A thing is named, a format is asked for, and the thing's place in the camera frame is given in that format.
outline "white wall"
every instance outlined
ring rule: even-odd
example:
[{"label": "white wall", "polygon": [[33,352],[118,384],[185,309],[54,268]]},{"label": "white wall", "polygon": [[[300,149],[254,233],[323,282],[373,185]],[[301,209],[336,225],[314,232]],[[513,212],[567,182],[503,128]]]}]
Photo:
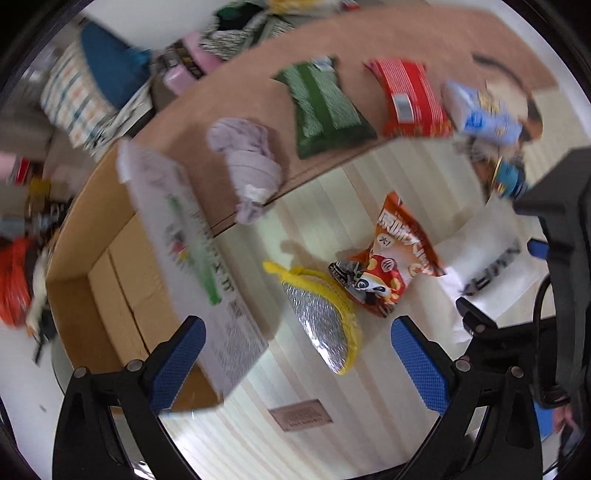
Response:
[{"label": "white wall", "polygon": [[229,0],[95,0],[83,15],[109,28],[127,43],[164,48],[202,29]]},{"label": "white wall", "polygon": [[0,326],[0,396],[23,457],[42,480],[51,479],[53,441],[63,394],[45,348],[33,363],[36,342],[24,329]]}]

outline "red snack bag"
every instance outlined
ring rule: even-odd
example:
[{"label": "red snack bag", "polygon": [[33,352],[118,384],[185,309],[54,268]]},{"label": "red snack bag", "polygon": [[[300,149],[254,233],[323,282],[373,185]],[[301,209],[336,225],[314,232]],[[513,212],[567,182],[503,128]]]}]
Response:
[{"label": "red snack bag", "polygon": [[25,322],[31,294],[25,276],[25,256],[32,242],[15,240],[0,251],[0,320],[12,327]]},{"label": "red snack bag", "polygon": [[365,66],[380,82],[388,104],[384,136],[449,137],[452,122],[431,89],[420,63],[372,59]]}]

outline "black cable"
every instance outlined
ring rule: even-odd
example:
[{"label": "black cable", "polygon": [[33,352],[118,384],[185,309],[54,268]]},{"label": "black cable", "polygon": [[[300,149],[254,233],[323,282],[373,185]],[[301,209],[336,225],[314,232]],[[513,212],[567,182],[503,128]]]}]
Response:
[{"label": "black cable", "polygon": [[556,467],[558,467],[558,460],[555,460],[554,463],[552,465],[550,465],[546,470],[544,470],[544,473],[542,473],[542,477],[544,475],[547,475],[548,473],[550,473],[552,470],[554,470]]},{"label": "black cable", "polygon": [[556,408],[566,405],[570,402],[570,398],[559,385],[554,385],[550,390],[544,390],[540,382],[540,323],[542,316],[542,304],[548,288],[550,288],[550,275],[546,275],[540,283],[538,293],[535,295],[534,311],[532,313],[532,321],[534,323],[534,346],[535,346],[535,363],[534,363],[534,385],[535,390],[539,393],[538,403],[542,408]]}]

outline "screw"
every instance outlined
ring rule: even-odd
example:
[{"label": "screw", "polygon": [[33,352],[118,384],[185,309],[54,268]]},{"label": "screw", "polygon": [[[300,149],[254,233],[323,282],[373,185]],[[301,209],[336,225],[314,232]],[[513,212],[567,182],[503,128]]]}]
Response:
[{"label": "screw", "polygon": [[76,368],[76,370],[74,370],[74,376],[76,378],[82,378],[87,373],[88,373],[88,370],[86,369],[86,367],[78,367],[78,368]]},{"label": "screw", "polygon": [[132,360],[127,364],[126,369],[130,372],[137,372],[143,366],[144,363],[141,360]]},{"label": "screw", "polygon": [[467,360],[464,360],[462,358],[460,358],[459,360],[456,360],[456,368],[460,371],[460,372],[467,372],[468,370],[471,369],[471,365],[470,362]]},{"label": "screw", "polygon": [[511,367],[511,375],[515,378],[521,378],[523,377],[523,370],[519,367]]}]

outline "blue gripper pad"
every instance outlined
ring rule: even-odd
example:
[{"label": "blue gripper pad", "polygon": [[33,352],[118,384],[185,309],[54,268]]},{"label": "blue gripper pad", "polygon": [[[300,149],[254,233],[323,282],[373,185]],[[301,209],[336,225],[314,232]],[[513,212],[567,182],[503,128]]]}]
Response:
[{"label": "blue gripper pad", "polygon": [[390,337],[427,408],[443,416],[449,405],[445,377],[400,318],[392,322]]},{"label": "blue gripper pad", "polygon": [[205,323],[202,319],[196,319],[154,377],[149,399],[152,411],[164,410],[173,405],[183,382],[205,345],[205,338]]}]

